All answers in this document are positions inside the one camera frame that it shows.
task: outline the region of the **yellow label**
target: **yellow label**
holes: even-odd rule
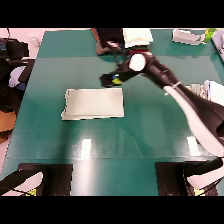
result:
[[[194,194],[195,194],[195,196],[198,196],[199,194],[202,194],[204,192],[205,192],[204,190],[198,190],[198,189],[194,188]]]
[[[117,84],[117,85],[122,84],[122,82],[121,82],[121,80],[120,80],[119,78],[113,79],[112,82],[113,82],[114,84]]]
[[[29,194],[32,194],[33,196],[37,196],[37,189],[33,189],[28,192]]]

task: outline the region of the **table surface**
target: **table surface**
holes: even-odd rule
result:
[[[191,46],[172,42],[172,30],[151,31],[150,50],[185,85],[224,82],[212,41]],[[61,121],[66,89],[102,88],[99,76],[114,68],[111,55],[96,55],[90,30],[45,32],[0,178],[22,162],[73,163],[71,195],[158,195],[155,162],[212,158],[202,148],[192,154],[182,110],[141,76],[122,86],[124,118]],[[84,139],[91,139],[89,160],[80,159]]]

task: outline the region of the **green object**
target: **green object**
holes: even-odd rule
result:
[[[216,30],[216,28],[207,28],[205,30],[205,39],[203,40],[203,42],[208,43],[212,39],[212,36],[214,35]]]
[[[152,35],[152,53],[185,85],[224,81],[212,42],[175,43],[172,30]],[[66,89],[102,88],[100,75],[114,69],[112,55],[96,56],[90,30],[46,32],[0,178],[19,163],[72,162],[72,195],[158,195],[155,162],[211,159],[200,147],[201,156],[191,156],[192,134],[182,110],[142,76],[122,85],[124,118],[61,121]],[[91,139],[86,161],[80,160],[83,139]],[[224,195],[222,182],[217,188]]]

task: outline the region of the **white floor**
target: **white floor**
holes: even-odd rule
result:
[[[28,43],[30,58],[36,58],[39,48],[35,47],[30,38],[36,37],[42,41],[45,31],[57,31],[57,30],[86,30],[90,28],[9,28],[12,38],[16,38],[19,41]],[[191,28],[195,30],[204,30],[205,28]],[[8,37],[7,29],[0,28],[0,37]],[[6,152],[8,149],[9,140],[0,144],[0,173],[5,160]]]

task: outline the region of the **robotic arm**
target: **robotic arm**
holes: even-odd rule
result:
[[[191,164],[183,176],[195,188],[202,189],[224,176],[224,107],[188,90],[165,65],[151,53],[133,55],[110,74],[100,77],[104,87],[121,85],[142,74],[171,95],[186,115],[189,128],[200,144],[217,159]]]

